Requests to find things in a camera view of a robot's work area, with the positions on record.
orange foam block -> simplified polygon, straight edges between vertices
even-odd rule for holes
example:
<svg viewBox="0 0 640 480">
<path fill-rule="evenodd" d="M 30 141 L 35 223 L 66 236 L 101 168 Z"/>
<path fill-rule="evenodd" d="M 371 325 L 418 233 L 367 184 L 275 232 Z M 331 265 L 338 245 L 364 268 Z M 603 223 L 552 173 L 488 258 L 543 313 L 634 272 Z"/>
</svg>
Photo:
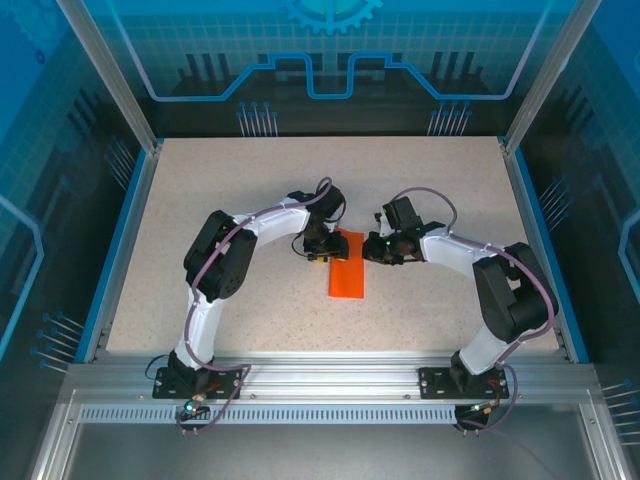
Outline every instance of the orange foam block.
<svg viewBox="0 0 640 480">
<path fill-rule="evenodd" d="M 349 259 L 331 259 L 329 268 L 329 296 L 364 298 L 364 233 L 338 229 L 349 242 Z"/>
</svg>

metal bar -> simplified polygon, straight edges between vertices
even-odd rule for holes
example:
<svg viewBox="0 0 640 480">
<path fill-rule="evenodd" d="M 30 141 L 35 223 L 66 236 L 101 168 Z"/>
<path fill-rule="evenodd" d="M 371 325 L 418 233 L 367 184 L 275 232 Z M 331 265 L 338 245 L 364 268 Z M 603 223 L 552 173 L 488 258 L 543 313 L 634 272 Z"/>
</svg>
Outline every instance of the metal bar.
<svg viewBox="0 0 640 480">
<path fill-rule="evenodd" d="M 67 327 L 67 326 L 66 326 L 65 324 L 63 324 L 62 322 L 58 322 L 57 320 L 54 320 L 53 318 L 51 318 L 51 317 L 49 316 L 49 314 L 48 314 L 48 313 L 45 313 L 45 314 L 42 316 L 42 320 L 43 320 L 45 323 L 46 323 L 46 322 L 51 322 L 51 323 L 53 323 L 54 325 L 58 325 L 59 327 L 64 328 L 65 330 L 68 330 L 68 331 L 70 331 L 71 333 L 75 333 L 75 334 L 76 334 L 76 335 L 78 335 L 78 336 L 82 335 L 82 332 L 77 331 L 75 328 Z"/>
<path fill-rule="evenodd" d="M 562 217 L 558 219 L 551 227 L 549 228 L 549 233 L 553 232 L 558 226 L 564 221 L 565 218 L 569 218 L 569 212 L 566 212 Z"/>
<path fill-rule="evenodd" d="M 18 320 L 20 318 L 20 314 L 22 313 L 22 309 L 27 302 L 27 297 L 29 296 L 29 292 L 31 292 L 33 283 L 35 282 L 38 271 L 40 270 L 40 265 L 42 265 L 42 260 L 44 259 L 44 246 L 42 244 L 40 226 L 29 215 L 27 215 L 25 212 L 16 207 L 12 202 L 10 202 L 8 198 L 0 195 L 0 208 L 3 207 L 9 211 L 10 215 L 16 217 L 18 219 L 18 222 L 22 223 L 25 227 L 31 230 L 37 255 L 35 260 L 33 261 L 33 264 L 31 265 L 29 275 L 27 276 L 27 279 L 22 286 L 20 296 L 18 297 L 18 300 L 13 307 L 13 311 L 11 312 L 11 316 L 9 317 L 9 321 L 6 322 L 4 333 L 0 338 L 0 361 L 2 361 L 2 357 L 4 357 L 4 354 L 7 351 L 9 340 L 11 340 L 11 336 L 15 331 L 16 325 L 18 324 Z"/>
<path fill-rule="evenodd" d="M 158 143 L 124 75 L 81 0 L 56 0 L 142 148 L 153 153 Z"/>
<path fill-rule="evenodd" d="M 569 199 L 569 201 L 568 201 L 565 205 L 563 205 L 563 207 L 562 207 L 560 210 L 557 210 L 557 211 L 556 211 L 555 213 L 553 213 L 553 214 L 549 214 L 549 216 L 547 217 L 547 218 L 548 218 L 548 220 L 547 220 L 547 224 L 548 224 L 548 225 L 552 224 L 552 223 L 553 223 L 553 222 L 555 222 L 555 221 L 556 221 L 556 220 L 557 220 L 561 215 L 564 215 L 564 217 L 566 217 L 566 216 L 569 214 L 569 212 L 567 212 L 567 209 L 568 209 L 571 205 L 573 205 L 573 202 L 574 202 L 574 201 L 575 201 L 575 198 L 574 198 L 574 197 L 571 197 L 571 198 Z"/>
<path fill-rule="evenodd" d="M 62 338 L 66 338 L 67 340 L 69 340 L 70 342 L 73 343 L 80 343 L 79 340 L 76 340 L 73 337 L 70 337 L 69 335 L 67 335 L 66 333 L 62 333 L 60 330 L 58 330 L 57 327 L 52 327 L 51 328 L 51 335 L 60 335 Z"/>
<path fill-rule="evenodd" d="M 54 367 L 53 365 L 47 363 L 46 360 L 40 360 L 39 367 L 42 369 L 48 368 L 50 370 L 55 370 L 56 372 L 64 373 L 65 375 L 67 374 L 67 371 L 63 368 Z"/>
<path fill-rule="evenodd" d="M 273 118 L 273 132 L 276 134 L 276 137 L 279 137 L 278 133 L 278 114 L 276 112 L 271 112 L 271 118 Z"/>
<path fill-rule="evenodd" d="M 269 113 L 269 102 L 263 102 L 262 104 L 264 106 L 266 113 L 266 117 L 267 117 L 267 123 L 269 124 L 269 137 L 273 136 L 273 129 L 271 128 L 271 114 Z"/>
<path fill-rule="evenodd" d="M 445 366 L 446 357 L 379 357 L 349 361 L 347 356 L 323 359 L 299 355 L 298 358 L 260 357 L 247 354 L 239 358 L 216 357 L 224 365 L 251 363 L 256 368 L 243 387 L 242 403 L 360 403 L 360 404 L 473 404 L 474 399 L 421 400 L 416 370 L 420 366 Z M 592 365 L 557 363 L 555 357 L 529 359 L 514 356 L 522 398 L 530 405 L 576 404 L 590 400 L 589 388 L 598 388 Z M 155 402 L 150 397 L 153 382 L 143 375 L 147 359 L 128 359 L 123 363 L 74 364 L 62 387 L 59 401 L 72 394 L 84 404 Z"/>
<path fill-rule="evenodd" d="M 131 165 L 131 168 L 133 169 L 136 166 L 136 159 L 133 158 L 133 156 L 131 155 L 131 152 L 129 152 L 129 150 L 125 148 L 124 140 L 118 140 L 118 137 L 116 137 L 115 135 L 112 135 L 111 139 L 114 140 L 114 143 L 116 144 L 118 149 L 122 152 L 122 154 L 127 158 L 127 160 L 129 161 L 129 164 Z"/>
<path fill-rule="evenodd" d="M 78 431 L 81 405 L 58 403 L 53 411 L 31 480 L 61 480 Z"/>
<path fill-rule="evenodd" d="M 591 446 L 599 477 L 603 480 L 631 480 L 631 469 L 599 389 L 589 391 L 591 401 L 580 405 L 580 414 Z"/>
<path fill-rule="evenodd" d="M 625 412 L 625 413 L 615 413 L 611 415 L 611 418 L 626 417 L 628 415 L 638 415 L 638 417 L 640 417 L 640 410 L 633 410 L 631 412 Z"/>
<path fill-rule="evenodd" d="M 634 393 L 640 393 L 640 390 L 629 390 L 628 392 L 618 393 L 617 395 L 609 395 L 608 397 L 604 397 L 604 398 L 606 398 L 607 400 L 610 400 L 612 398 L 618 398 L 618 397 L 624 397 L 624 396 L 627 396 L 627 395 L 633 395 Z"/>
<path fill-rule="evenodd" d="M 44 330 L 38 330 L 36 332 L 36 338 L 46 338 L 47 340 L 50 340 L 50 341 L 52 341 L 54 343 L 57 343 L 58 345 L 62 345 L 63 347 L 67 347 L 67 348 L 69 348 L 69 349 L 71 349 L 73 351 L 76 350 L 76 347 L 73 347 L 73 346 L 69 345 L 68 343 L 64 343 L 64 342 L 58 340 L 57 338 L 53 338 L 53 337 L 50 337 L 49 335 L 45 334 Z"/>
<path fill-rule="evenodd" d="M 554 192 L 554 190 L 556 188 L 558 188 L 558 186 L 560 185 L 560 182 L 557 179 L 553 179 L 551 181 L 551 184 L 545 189 L 544 192 L 542 192 L 542 194 L 538 197 L 538 202 L 540 202 L 540 204 L 544 203 L 545 198 L 547 197 L 547 195 L 551 194 Z"/>
<path fill-rule="evenodd" d="M 76 355 L 77 362 L 87 362 L 93 359 L 100 333 L 104 326 L 113 320 L 113 316 L 115 315 L 118 303 L 117 299 L 120 297 L 120 292 L 122 291 L 127 266 L 131 258 L 131 253 L 133 252 L 140 221 L 142 220 L 144 206 L 147 202 L 149 191 L 151 190 L 151 180 L 153 179 L 153 174 L 158 164 L 158 154 L 159 149 L 156 149 L 155 154 L 147 154 L 146 158 L 141 158 L 138 161 L 139 165 L 136 165 L 136 168 L 140 169 L 140 174 L 139 177 L 136 177 L 135 174 L 133 177 L 134 179 L 137 178 L 137 183 L 131 193 L 131 204 L 128 212 L 124 212 L 123 207 L 124 213 L 121 213 L 121 216 L 124 215 L 124 217 L 122 217 L 122 236 L 119 244 L 113 247 L 115 249 L 113 253 L 113 266 L 108 278 L 104 280 L 104 293 L 99 301 L 94 299 L 94 303 L 91 305 L 89 319 L 87 320 L 88 327 L 84 329 Z M 90 320 L 94 318 L 92 315 L 95 315 L 95 325 L 90 322 Z"/>
<path fill-rule="evenodd" d="M 109 173 L 111 174 L 113 179 L 116 182 L 118 182 L 118 185 L 120 185 L 120 187 L 122 187 L 122 189 L 126 192 L 127 191 L 126 182 L 120 178 L 120 174 L 116 172 L 116 170 L 115 170 L 115 168 L 113 168 L 113 166 L 109 167 Z"/>
<path fill-rule="evenodd" d="M 536 257 L 539 259 L 544 273 L 547 275 L 547 279 L 551 284 L 551 288 L 553 288 L 553 290 L 559 295 L 560 311 L 556 316 L 556 326 L 558 326 L 562 332 L 567 354 L 574 362 L 588 361 L 587 352 L 582 340 L 580 338 L 574 340 L 571 336 L 569 323 L 567 321 L 567 316 L 573 317 L 574 315 L 571 302 L 568 300 L 568 294 L 562 295 L 562 290 L 566 293 L 566 287 L 562 283 L 562 278 L 556 278 L 554 276 L 554 268 L 552 267 L 552 260 L 550 260 L 550 257 L 553 256 L 553 252 L 548 253 L 545 248 L 543 233 L 540 230 L 541 228 L 545 228 L 544 217 L 542 217 L 542 212 L 538 208 L 539 218 L 538 220 L 536 219 L 534 205 L 537 200 L 534 196 L 533 188 L 531 187 L 530 189 L 527 189 L 527 182 L 530 184 L 530 179 L 528 177 L 526 167 L 523 165 L 522 169 L 520 168 L 515 152 L 507 153 L 505 149 L 503 153 L 507 173 L 511 180 L 511 186 L 518 205 L 518 210 L 522 217 L 522 223 L 524 225 L 527 238 L 529 239 L 529 244 L 536 254 Z"/>
<path fill-rule="evenodd" d="M 609 387 L 604 387 L 602 391 L 606 392 L 608 390 L 613 390 L 614 388 L 620 388 L 620 387 L 631 388 L 631 385 L 632 385 L 631 380 L 628 378 L 625 378 L 622 383 L 618 383 L 617 385 L 611 385 Z"/>
<path fill-rule="evenodd" d="M 429 119 L 429 126 L 427 127 L 427 136 L 431 135 L 431 127 L 433 126 L 433 119 L 436 118 L 436 114 L 438 112 L 436 112 L 435 110 L 431 111 L 431 118 Z"/>
<path fill-rule="evenodd" d="M 556 80 L 569 61 L 601 0 L 579 0 L 558 34 L 542 68 L 522 102 L 505 137 L 507 152 L 514 152 L 533 123 Z"/>
<path fill-rule="evenodd" d="M 244 126 L 242 125 L 242 113 L 237 112 L 236 117 L 238 118 L 238 123 L 240 124 L 240 131 L 242 132 L 242 136 L 246 137 L 247 134 L 244 133 Z"/>
<path fill-rule="evenodd" d="M 67 322 L 75 325 L 76 327 L 80 327 L 81 329 L 84 329 L 84 325 L 80 325 L 78 322 L 74 322 L 69 317 L 65 317 L 65 315 L 62 312 L 58 312 L 56 316 L 58 317 L 58 320 L 66 320 Z"/>
<path fill-rule="evenodd" d="M 47 352 L 56 352 L 60 355 L 64 355 L 65 357 L 69 357 L 71 360 L 73 360 L 73 355 L 71 355 L 70 353 L 64 352 L 62 350 L 60 350 L 59 348 L 54 347 L 53 345 L 51 345 L 50 343 L 47 343 L 44 347 L 44 349 Z"/>
</svg>

speckled tabletop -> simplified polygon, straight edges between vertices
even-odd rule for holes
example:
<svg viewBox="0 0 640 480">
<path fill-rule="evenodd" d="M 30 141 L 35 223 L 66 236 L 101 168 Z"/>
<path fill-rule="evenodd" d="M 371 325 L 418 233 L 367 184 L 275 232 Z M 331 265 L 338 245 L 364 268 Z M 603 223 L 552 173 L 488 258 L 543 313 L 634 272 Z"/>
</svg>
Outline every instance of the speckled tabletop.
<svg viewBox="0 0 640 480">
<path fill-rule="evenodd" d="M 373 213 L 398 191 L 436 188 L 456 204 L 455 231 L 526 241 L 494 137 L 169 139 L 153 179 L 107 350 L 169 351 L 187 310 L 182 260 L 214 210 L 247 213 L 329 175 L 348 201 L 341 227 L 376 229 Z M 437 197 L 412 194 L 422 220 L 447 223 Z M 307 262 L 292 237 L 258 250 L 228 302 L 219 351 L 451 351 L 482 318 L 474 282 L 430 264 L 365 265 L 364 300 L 328 296 L 328 264 Z M 555 350 L 548 334 L 523 349 Z"/>
</svg>

wire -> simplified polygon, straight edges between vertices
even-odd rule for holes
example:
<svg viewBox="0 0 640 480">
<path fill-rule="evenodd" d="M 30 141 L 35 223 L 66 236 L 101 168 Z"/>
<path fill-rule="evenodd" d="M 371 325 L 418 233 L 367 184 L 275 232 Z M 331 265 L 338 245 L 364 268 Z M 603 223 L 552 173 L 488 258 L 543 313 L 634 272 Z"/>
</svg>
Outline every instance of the wire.
<svg viewBox="0 0 640 480">
<path fill-rule="evenodd" d="M 247 364 L 247 363 L 243 363 L 241 365 L 235 365 L 235 366 L 231 366 L 231 367 L 221 367 L 221 366 L 215 366 L 214 367 L 213 365 L 209 365 L 208 363 L 205 363 L 202 360 L 200 360 L 197 357 L 197 355 L 195 354 L 195 352 L 193 351 L 193 349 L 191 348 L 191 340 L 189 339 L 189 330 L 191 329 L 191 321 L 193 320 L 193 314 L 195 313 L 195 310 L 196 310 L 196 308 L 197 308 L 197 306 L 198 306 L 198 304 L 200 302 L 200 292 L 198 292 L 198 285 L 202 281 L 202 278 L 206 274 L 207 270 L 209 270 L 209 267 L 211 267 L 211 265 L 216 260 L 218 255 L 220 255 L 220 253 L 222 252 L 224 247 L 226 247 L 227 244 L 231 241 L 231 239 L 240 230 L 242 230 L 245 226 L 247 226 L 249 223 L 255 221 L 257 218 L 260 218 L 260 217 L 262 217 L 262 216 L 264 216 L 264 215 L 266 215 L 268 213 L 271 213 L 271 212 L 276 212 L 276 211 L 279 211 L 279 210 L 287 210 L 287 209 L 290 209 L 290 208 L 306 207 L 306 206 L 312 205 L 312 204 L 322 200 L 322 198 L 324 198 L 324 196 L 327 193 L 329 193 L 329 190 L 331 189 L 332 184 L 333 184 L 333 181 L 331 180 L 330 177 L 324 177 L 324 178 L 322 178 L 320 180 L 320 182 L 318 182 L 318 185 L 316 187 L 316 196 L 314 198 L 312 198 L 311 200 L 307 200 L 305 202 L 278 204 L 278 205 L 275 205 L 273 207 L 269 207 L 269 208 L 265 208 L 263 210 L 260 210 L 259 212 L 247 217 L 245 220 L 243 220 L 238 225 L 236 225 L 233 229 L 231 229 L 231 231 L 229 233 L 227 233 L 227 235 L 220 241 L 220 243 L 214 249 L 214 251 L 211 254 L 211 256 L 207 259 L 207 261 L 204 263 L 204 265 L 202 266 L 202 268 L 200 269 L 198 274 L 193 279 L 193 283 L 191 284 L 191 291 L 193 293 L 193 303 L 191 304 L 191 307 L 189 308 L 189 313 L 187 314 L 187 319 L 185 321 L 184 331 L 183 331 L 184 346 L 185 346 L 185 350 L 187 351 L 187 354 L 189 355 L 189 357 L 191 357 L 191 359 L 196 364 L 200 365 L 202 368 L 204 368 L 206 370 L 211 370 L 211 371 L 214 371 L 214 372 L 230 372 L 230 371 L 234 371 L 234 370 L 238 370 L 238 369 L 245 370 L 244 374 L 242 375 L 242 377 L 240 378 L 240 380 L 238 382 L 238 385 L 233 390 L 233 392 L 229 396 L 229 399 L 222 406 L 222 408 L 220 409 L 218 414 L 215 417 L 213 417 L 211 422 L 209 422 L 208 424 L 206 424 L 206 425 L 204 425 L 202 427 L 199 427 L 198 430 L 206 430 L 207 428 L 210 428 L 211 426 L 213 426 L 222 417 L 222 415 L 224 415 L 224 412 L 227 410 L 227 408 L 229 408 L 229 405 L 231 404 L 231 401 L 236 396 L 236 394 L 240 391 L 240 388 L 244 385 L 244 381 L 247 378 L 247 375 L 251 371 L 251 365 Z M 323 187 L 323 190 L 320 193 L 318 193 L 318 191 L 320 190 L 320 187 Z M 182 429 L 183 432 L 186 432 L 187 430 L 185 430 L 185 428 L 183 427 L 183 424 L 180 421 L 180 416 L 181 416 L 181 414 L 178 415 L 178 417 L 176 418 L 176 426 L 178 428 Z"/>
<path fill-rule="evenodd" d="M 154 380 L 155 378 L 152 378 L 149 376 L 149 369 L 151 368 L 151 365 L 153 365 L 154 363 L 156 363 L 158 360 L 160 360 L 163 357 L 168 357 L 169 355 L 167 355 L 166 353 L 163 353 L 162 355 L 158 355 L 157 357 L 153 357 L 149 363 L 147 364 L 147 368 L 144 369 L 144 376 L 147 377 L 149 380 Z"/>
<path fill-rule="evenodd" d="M 516 404 L 516 399 L 518 398 L 518 377 L 516 375 L 516 371 L 511 365 L 507 365 L 506 363 L 502 365 L 502 367 L 509 370 L 511 372 L 511 376 L 513 377 L 513 393 L 511 395 L 511 402 L 509 402 L 509 406 L 507 407 L 507 410 L 504 412 L 504 414 L 502 414 L 502 416 L 498 420 L 493 422 L 488 427 L 485 427 L 484 425 L 478 423 L 478 425 L 482 427 L 481 431 L 483 432 L 490 432 L 492 430 L 495 430 L 498 426 L 500 426 L 505 421 L 505 419 L 509 416 L 509 414 L 513 411 L 513 407 Z M 471 420 L 462 420 L 462 421 L 469 423 Z"/>
<path fill-rule="evenodd" d="M 463 420 L 465 423 L 468 423 L 469 425 L 473 425 L 475 427 L 482 427 L 482 424 L 479 422 L 474 422 L 473 420 Z M 464 431 L 464 427 L 460 427 L 459 425 L 455 425 L 455 427 L 460 430 L 460 431 Z M 512 443 L 515 443 L 518 447 L 520 447 L 525 453 L 529 454 L 529 456 L 535 460 L 535 462 L 540 465 L 545 472 L 547 472 L 549 474 L 549 476 L 551 478 L 554 478 L 556 480 L 563 480 L 562 477 L 560 477 L 560 475 L 558 475 L 557 473 L 555 473 L 553 470 L 551 470 L 550 467 L 547 466 L 546 463 L 544 463 L 544 461 L 538 456 L 538 454 L 536 454 L 533 450 L 531 450 L 529 447 L 527 447 L 524 443 L 522 443 L 517 437 L 510 435 L 508 433 L 502 432 L 500 430 L 493 430 L 491 433 L 494 433 L 502 438 L 505 438 L 507 440 L 509 440 Z"/>
<path fill-rule="evenodd" d="M 166 353 L 163 353 L 162 355 L 158 355 L 157 357 L 153 357 L 149 363 L 147 363 L 147 368 L 144 369 L 144 376 L 147 377 L 149 380 L 153 380 L 155 382 L 155 378 L 150 377 L 149 376 L 149 369 L 151 368 L 151 365 L 153 365 L 154 363 L 156 363 L 158 360 L 160 360 L 163 357 L 168 357 L 169 355 L 167 355 Z M 182 385 L 184 385 L 184 387 L 188 390 L 191 390 L 191 387 L 189 386 L 189 384 L 180 376 L 176 376 L 176 378 L 178 380 L 180 380 L 180 383 L 182 383 Z"/>
<path fill-rule="evenodd" d="M 295 242 L 297 239 L 299 239 L 302 236 L 301 233 L 299 233 L 298 235 L 296 235 L 295 237 L 293 237 L 293 240 L 291 240 L 291 250 L 294 251 L 294 253 L 296 255 L 300 255 L 301 257 L 307 258 L 307 256 L 303 253 L 300 253 L 298 250 L 296 250 L 296 246 L 295 246 Z"/>
<path fill-rule="evenodd" d="M 391 201 L 393 202 L 394 200 L 397 200 L 402 195 L 404 195 L 406 193 L 409 193 L 409 192 L 429 192 L 429 193 L 433 193 L 434 195 L 437 195 L 438 197 L 443 199 L 447 203 L 447 205 L 449 205 L 449 208 L 451 209 L 452 218 L 451 218 L 451 221 L 449 222 L 449 225 L 447 225 L 447 233 L 449 233 L 451 231 L 451 229 L 453 228 L 455 223 L 458 221 L 458 209 L 456 209 L 456 206 L 453 204 L 453 202 L 451 200 L 449 200 L 449 197 L 447 197 L 444 193 L 440 193 L 439 191 L 434 190 L 433 188 L 429 188 L 429 187 L 411 187 L 411 188 L 407 188 L 405 190 L 402 190 L 400 193 L 397 193 L 396 196 L 391 199 Z"/>
</svg>

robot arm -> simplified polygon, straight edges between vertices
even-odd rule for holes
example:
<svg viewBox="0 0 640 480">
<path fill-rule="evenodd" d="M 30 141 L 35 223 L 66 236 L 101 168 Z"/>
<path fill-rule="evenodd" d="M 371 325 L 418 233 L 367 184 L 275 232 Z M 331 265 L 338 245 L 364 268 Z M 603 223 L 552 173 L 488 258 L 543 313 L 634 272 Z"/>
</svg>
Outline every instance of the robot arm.
<svg viewBox="0 0 640 480">
<path fill-rule="evenodd" d="M 197 286 L 200 300 L 189 325 L 189 344 L 198 359 L 206 363 L 213 360 L 214 338 L 224 306 L 242 286 L 256 249 L 280 237 L 302 233 L 305 246 L 310 252 L 309 259 L 323 256 L 348 257 L 348 243 L 339 232 L 334 231 L 333 220 L 344 204 L 344 196 L 338 188 L 331 186 L 318 202 L 306 207 L 299 206 L 301 202 L 315 196 L 316 194 L 302 192 L 287 195 L 278 204 L 282 209 L 261 215 L 245 225 L 206 271 Z M 195 300 L 191 286 L 198 272 L 222 239 L 237 225 L 252 217 L 252 214 L 230 216 L 220 210 L 209 216 L 184 259 L 190 287 L 189 306 Z M 181 337 L 177 347 L 171 352 L 169 367 L 189 384 L 197 383 L 196 371 L 201 366 L 187 352 L 184 337 Z"/>
<path fill-rule="evenodd" d="M 491 369 L 521 335 L 546 322 L 546 304 L 523 272 L 496 253 L 477 246 L 482 244 L 450 233 L 441 223 L 424 225 L 407 197 L 384 205 L 375 218 L 380 233 L 369 233 L 363 258 L 386 265 L 407 261 L 437 263 L 475 279 L 484 325 L 452 358 L 451 376 L 461 392 L 473 377 Z M 557 313 L 557 300 L 531 248 L 524 243 L 493 247 L 511 254 L 533 272 L 551 296 L 554 314 Z M 512 288 L 512 283 L 519 285 Z"/>
</svg>

